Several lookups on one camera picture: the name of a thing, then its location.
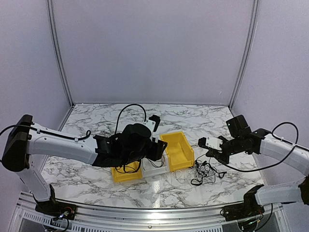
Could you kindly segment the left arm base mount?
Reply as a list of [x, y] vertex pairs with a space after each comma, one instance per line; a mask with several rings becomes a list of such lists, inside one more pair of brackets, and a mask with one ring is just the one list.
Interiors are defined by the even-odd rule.
[[77, 206], [75, 204], [57, 201], [55, 198], [54, 188], [51, 185], [49, 186], [50, 186], [49, 200], [37, 201], [36, 198], [34, 198], [36, 202], [35, 210], [37, 212], [50, 215], [58, 219], [60, 215], [64, 214], [65, 212], [68, 212], [68, 215], [64, 215], [63, 217], [69, 220], [74, 220]]

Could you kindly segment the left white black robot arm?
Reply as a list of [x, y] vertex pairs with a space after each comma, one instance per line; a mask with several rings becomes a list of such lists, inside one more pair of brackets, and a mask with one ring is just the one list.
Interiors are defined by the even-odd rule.
[[167, 142], [153, 137], [160, 117], [153, 115], [142, 123], [128, 124], [120, 133], [110, 137], [92, 135], [84, 137], [65, 134], [45, 128], [24, 115], [10, 131], [1, 163], [7, 170], [15, 172], [27, 188], [40, 209], [51, 215], [61, 211], [56, 201], [54, 188], [47, 184], [32, 162], [33, 155], [47, 155], [77, 160], [94, 167], [126, 168], [143, 159], [161, 159]]

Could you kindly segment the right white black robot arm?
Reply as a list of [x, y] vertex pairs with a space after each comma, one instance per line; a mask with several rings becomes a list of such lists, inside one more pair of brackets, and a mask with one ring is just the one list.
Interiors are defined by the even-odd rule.
[[271, 203], [309, 203], [309, 150], [275, 135], [274, 131], [263, 128], [252, 131], [243, 115], [236, 116], [226, 122], [231, 140], [222, 136], [203, 137], [198, 146], [207, 149], [207, 157], [215, 158], [225, 167], [229, 167], [229, 158], [238, 153], [248, 155], [264, 155], [277, 160], [277, 163], [258, 168], [257, 171], [275, 167], [285, 163], [304, 175], [299, 181], [277, 184], [259, 185], [244, 195], [244, 202], [239, 212], [250, 216], [258, 206]]

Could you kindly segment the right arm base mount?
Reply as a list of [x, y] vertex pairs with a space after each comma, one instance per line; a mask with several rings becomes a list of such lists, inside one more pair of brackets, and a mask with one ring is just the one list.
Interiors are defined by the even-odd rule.
[[246, 192], [243, 196], [242, 203], [224, 206], [220, 211], [220, 215], [223, 216], [226, 221], [232, 221], [261, 215], [264, 213], [264, 207], [257, 203], [254, 196], [263, 186], [264, 185], [257, 185]]

